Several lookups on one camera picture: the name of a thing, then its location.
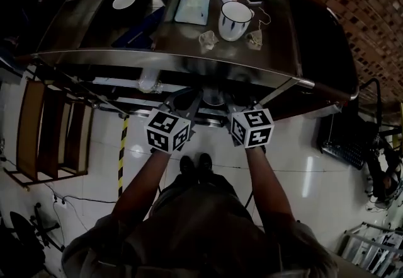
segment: mug rim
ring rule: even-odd
[[[240,3],[240,4],[243,5],[243,6],[245,6],[247,9],[250,10],[250,12],[251,12],[251,18],[250,18],[249,20],[247,20],[247,21],[236,21],[236,20],[233,20],[233,19],[229,18],[229,17],[223,12],[223,10],[222,10],[222,8],[223,8],[223,7],[225,6],[225,4],[227,4],[227,3],[240,3],[240,2],[239,2],[239,1],[227,1],[226,3],[223,3],[223,4],[222,4],[222,6],[221,6],[221,12],[222,12],[222,14],[223,14],[226,18],[228,18],[230,21],[234,21],[234,22],[236,22],[236,23],[249,23],[249,22],[252,20],[252,18],[253,18],[252,11],[248,8],[248,6],[246,6],[246,5],[243,4],[243,3]]]

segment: person's left arm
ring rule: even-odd
[[[155,151],[125,189],[112,214],[126,223],[141,222],[149,211],[170,154]]]

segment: power socket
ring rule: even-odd
[[[58,197],[58,196],[56,196],[56,195],[54,195],[54,194],[53,194],[53,196],[52,196],[52,202],[53,202],[55,205],[58,205],[58,206],[63,207],[64,209],[67,208],[67,203],[66,203],[64,200],[62,200],[60,197]]]

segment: plastic bag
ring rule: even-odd
[[[209,3],[210,0],[181,0],[176,11],[175,21],[207,25]]]

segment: tea bag string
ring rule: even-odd
[[[271,17],[270,17],[270,15],[269,15],[267,12],[265,12],[265,11],[262,9],[262,7],[259,7],[259,9],[260,9],[261,11],[263,11],[263,13],[264,13],[267,17],[269,17],[269,22],[268,22],[268,23],[265,23],[264,21],[262,21],[262,20],[259,19],[259,31],[261,32],[260,24],[262,23],[262,24],[264,24],[264,25],[269,25],[269,24],[271,23]],[[253,36],[253,33],[251,33],[251,36],[252,36],[253,41],[254,41],[256,44],[262,46],[262,44],[263,44],[263,42],[262,42],[262,39],[263,39],[263,38],[262,38],[262,37],[261,37],[261,40],[260,40],[260,41],[257,41],[257,40],[255,39],[255,37]]]

